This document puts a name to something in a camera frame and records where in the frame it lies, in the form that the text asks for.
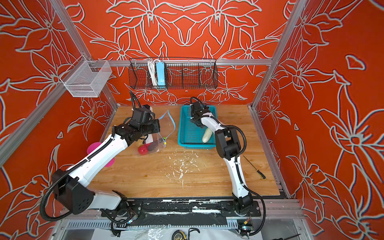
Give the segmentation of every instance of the teal plastic basket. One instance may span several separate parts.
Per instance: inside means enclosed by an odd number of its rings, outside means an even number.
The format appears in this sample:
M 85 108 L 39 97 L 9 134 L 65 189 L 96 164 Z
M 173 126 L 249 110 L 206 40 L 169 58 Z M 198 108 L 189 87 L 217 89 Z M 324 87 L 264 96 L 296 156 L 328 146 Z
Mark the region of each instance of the teal plastic basket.
M 208 105 L 212 114 L 217 117 L 216 107 Z M 203 143 L 202 138 L 207 127 L 200 128 L 191 122 L 191 107 L 184 105 L 180 111 L 179 136 L 177 142 L 186 149 L 212 149 L 216 147 L 215 134 L 208 142 Z

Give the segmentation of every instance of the tape measure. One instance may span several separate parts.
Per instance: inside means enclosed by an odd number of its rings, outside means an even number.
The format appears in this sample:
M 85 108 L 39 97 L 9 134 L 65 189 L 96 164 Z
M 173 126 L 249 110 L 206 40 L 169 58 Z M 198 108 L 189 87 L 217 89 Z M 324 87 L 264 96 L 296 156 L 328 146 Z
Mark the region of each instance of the tape measure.
M 187 237 L 186 237 L 185 233 L 177 230 L 176 232 L 173 233 L 172 240 L 187 240 Z

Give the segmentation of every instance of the worn table surface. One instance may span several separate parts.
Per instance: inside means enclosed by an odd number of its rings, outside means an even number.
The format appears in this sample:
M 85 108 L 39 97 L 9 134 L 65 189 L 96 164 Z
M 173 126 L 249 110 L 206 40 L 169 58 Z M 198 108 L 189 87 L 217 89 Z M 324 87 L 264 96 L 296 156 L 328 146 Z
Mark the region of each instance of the worn table surface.
M 225 124 L 238 126 L 247 138 L 247 157 L 266 177 L 262 179 L 247 160 L 241 157 L 246 183 L 260 195 L 279 195 L 279 191 L 259 137 L 245 105 L 218 105 L 217 117 Z M 176 130 L 167 139 L 161 152 L 139 155 L 141 145 L 135 142 L 115 157 L 111 167 L 102 169 L 90 188 L 105 191 L 117 190 L 127 197 L 216 197 L 231 196 L 232 184 L 227 166 L 216 148 L 185 149 L 178 145 L 181 106 L 153 106 L 156 118 L 168 109 Z M 112 125 L 119 125 L 132 115 L 132 107 L 119 107 Z

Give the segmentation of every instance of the black wire basket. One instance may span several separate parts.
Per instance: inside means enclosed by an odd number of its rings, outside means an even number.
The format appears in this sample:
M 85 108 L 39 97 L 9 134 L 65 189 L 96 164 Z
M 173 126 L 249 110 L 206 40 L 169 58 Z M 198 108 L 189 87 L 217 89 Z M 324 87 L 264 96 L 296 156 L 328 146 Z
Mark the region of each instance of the black wire basket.
M 133 89 L 215 89 L 218 86 L 216 59 L 176 58 L 160 59 L 164 62 L 165 86 L 154 86 L 148 70 L 148 60 L 131 58 L 129 85 Z

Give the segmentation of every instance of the blue power strip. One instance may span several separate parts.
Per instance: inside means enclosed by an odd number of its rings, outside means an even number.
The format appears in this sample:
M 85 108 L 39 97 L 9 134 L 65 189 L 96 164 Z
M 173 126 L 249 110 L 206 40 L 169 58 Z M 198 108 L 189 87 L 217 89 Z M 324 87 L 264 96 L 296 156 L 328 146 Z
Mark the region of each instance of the blue power strip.
M 164 63 L 156 63 L 157 83 L 159 87 L 166 87 L 166 79 L 164 76 Z

